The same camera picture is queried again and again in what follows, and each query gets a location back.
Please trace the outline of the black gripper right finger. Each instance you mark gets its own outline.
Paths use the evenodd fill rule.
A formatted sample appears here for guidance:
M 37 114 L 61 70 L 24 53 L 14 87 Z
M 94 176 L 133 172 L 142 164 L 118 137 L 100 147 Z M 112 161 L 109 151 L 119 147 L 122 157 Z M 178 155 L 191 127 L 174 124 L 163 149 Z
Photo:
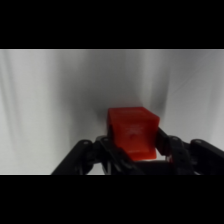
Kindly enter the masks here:
M 224 151 L 202 139 L 187 143 L 159 128 L 155 146 L 176 175 L 224 175 Z

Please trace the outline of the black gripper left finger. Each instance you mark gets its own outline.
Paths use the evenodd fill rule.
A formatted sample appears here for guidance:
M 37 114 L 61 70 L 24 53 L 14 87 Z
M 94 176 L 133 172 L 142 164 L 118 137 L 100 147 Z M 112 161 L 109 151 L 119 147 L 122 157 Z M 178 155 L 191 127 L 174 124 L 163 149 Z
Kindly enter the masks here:
M 87 175 L 96 164 L 105 175 L 143 175 L 127 153 L 106 137 L 80 140 L 52 172 L 53 175 Z

